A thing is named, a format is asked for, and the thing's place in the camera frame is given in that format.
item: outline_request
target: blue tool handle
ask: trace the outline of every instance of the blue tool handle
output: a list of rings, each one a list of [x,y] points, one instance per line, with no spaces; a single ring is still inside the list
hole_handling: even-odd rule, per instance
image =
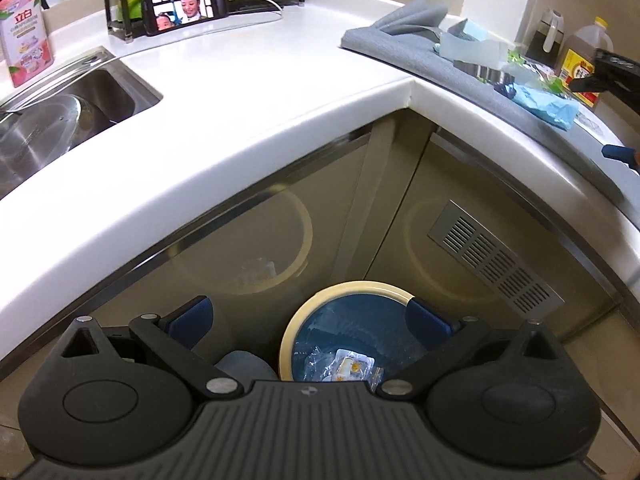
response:
[[[628,164],[632,170],[638,170],[638,163],[636,162],[636,150],[633,148],[626,148],[625,146],[615,146],[613,144],[605,144],[602,147],[602,155],[605,158],[612,158],[613,160],[619,160]]]

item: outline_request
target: pink bottle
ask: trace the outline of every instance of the pink bottle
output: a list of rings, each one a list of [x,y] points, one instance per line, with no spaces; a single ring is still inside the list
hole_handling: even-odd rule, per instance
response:
[[[14,86],[53,63],[40,0],[2,0],[0,39]]]

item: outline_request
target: smartphone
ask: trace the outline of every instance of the smartphone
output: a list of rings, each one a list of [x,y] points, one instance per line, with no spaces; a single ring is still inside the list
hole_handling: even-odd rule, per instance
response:
[[[142,0],[146,34],[155,36],[195,23],[224,18],[227,0]]]

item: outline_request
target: blue plastic bag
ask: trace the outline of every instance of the blue plastic bag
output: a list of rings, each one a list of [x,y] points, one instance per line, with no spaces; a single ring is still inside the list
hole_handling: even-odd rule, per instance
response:
[[[510,87],[515,90],[513,101],[536,117],[566,132],[574,125],[580,110],[576,101],[517,84]]]

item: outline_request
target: metal vent grille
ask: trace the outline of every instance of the metal vent grille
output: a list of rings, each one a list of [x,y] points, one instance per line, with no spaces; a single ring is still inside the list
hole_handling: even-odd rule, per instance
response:
[[[429,237],[525,319],[542,318],[564,304],[516,254],[453,202],[442,210]]]

